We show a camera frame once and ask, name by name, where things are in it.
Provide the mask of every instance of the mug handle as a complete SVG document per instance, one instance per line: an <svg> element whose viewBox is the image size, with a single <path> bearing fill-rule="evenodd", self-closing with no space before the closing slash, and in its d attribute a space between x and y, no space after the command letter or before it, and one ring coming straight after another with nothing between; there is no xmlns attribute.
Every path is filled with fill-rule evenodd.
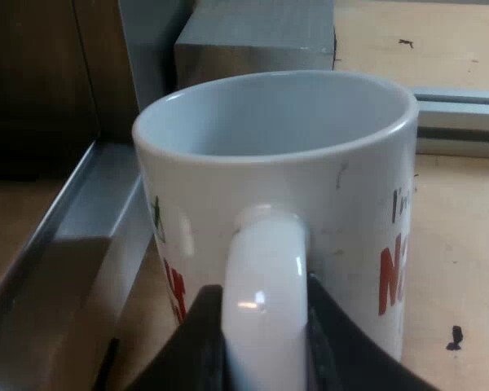
<svg viewBox="0 0 489 391"><path fill-rule="evenodd" d="M260 207L238 218L222 295L236 390L306 388L307 243L293 213Z"/></svg>

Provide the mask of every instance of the mug rim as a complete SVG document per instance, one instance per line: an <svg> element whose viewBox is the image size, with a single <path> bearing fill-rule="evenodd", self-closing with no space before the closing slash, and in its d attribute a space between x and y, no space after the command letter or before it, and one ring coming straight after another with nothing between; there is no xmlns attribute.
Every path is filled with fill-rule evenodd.
<svg viewBox="0 0 489 391"><path fill-rule="evenodd" d="M351 77L356 79L364 79L371 83L383 84L386 87L391 88L395 91L401 98L405 101L404 112L395 121L390 123L388 126L377 130L374 133L368 134L361 138L356 138L354 140L339 143L332 146L320 147L309 149L299 152L286 152L279 154L269 154L269 155L251 155L251 156L216 156L216 155L201 155L195 153L187 152L177 152L171 151L163 147L159 147L155 143L150 143L141 135L143 132L143 127L140 125L143 118L151 112L156 106L161 106L162 104L179 98L183 94L188 94L189 92L196 90L203 90L205 88L215 87L219 84L225 84L232 81L239 81L243 79L250 78L262 78L262 77L294 77L301 74L310 74L314 76L321 77ZM190 86L171 94L168 94L157 101L148 105L141 113L136 117L134 124L132 126L132 137L137 148L152 154L162 156L166 159L173 160L175 162L189 163L195 165L260 165L264 163L274 164L274 163L291 163L298 162L301 160L319 160L323 157L336 155L344 152L351 152L353 150L362 149L368 145L373 145L384 141L393 134L397 134L400 130L404 129L406 125L414 121L418 117L419 107L413 93L407 88L395 83L394 81L385 79L384 77L377 77L372 75L367 75L360 72L344 72L344 71L333 71L333 70L294 70L294 71L274 71L274 72L260 72L260 73L250 73L246 75L239 75L234 77L225 77L222 79L217 79L213 81L207 81L194 86Z"/></svg>

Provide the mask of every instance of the white mug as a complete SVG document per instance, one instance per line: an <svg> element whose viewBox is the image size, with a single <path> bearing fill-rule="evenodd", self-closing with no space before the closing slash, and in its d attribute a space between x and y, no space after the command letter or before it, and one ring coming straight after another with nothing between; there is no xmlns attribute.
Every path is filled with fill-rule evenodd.
<svg viewBox="0 0 489 391"><path fill-rule="evenodd" d="M174 312L223 285L237 389L306 387L306 269L400 359L417 116L404 88L333 71L211 81L139 115Z"/></svg>

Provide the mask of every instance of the metal frame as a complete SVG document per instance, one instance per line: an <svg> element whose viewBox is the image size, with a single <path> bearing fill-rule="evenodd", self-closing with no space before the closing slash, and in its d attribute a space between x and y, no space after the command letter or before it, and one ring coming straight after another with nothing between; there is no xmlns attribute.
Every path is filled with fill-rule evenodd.
<svg viewBox="0 0 489 391"><path fill-rule="evenodd" d="M0 389L91 389L151 236L134 149L94 143L0 282Z"/></svg>
<svg viewBox="0 0 489 391"><path fill-rule="evenodd" d="M489 157L489 92L416 88L419 153Z"/></svg>

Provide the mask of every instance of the green graphic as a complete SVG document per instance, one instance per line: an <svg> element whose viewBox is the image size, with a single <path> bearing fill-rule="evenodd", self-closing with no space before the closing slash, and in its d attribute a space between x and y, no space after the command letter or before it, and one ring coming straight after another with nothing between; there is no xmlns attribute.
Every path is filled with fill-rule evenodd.
<svg viewBox="0 0 489 391"><path fill-rule="evenodd" d="M160 201L156 196L156 201L154 205L152 205L152 208L154 209L154 226L156 227L156 235L157 238L162 242L166 243L165 240L165 230L163 230L163 224L161 223L161 216L160 216Z"/></svg>

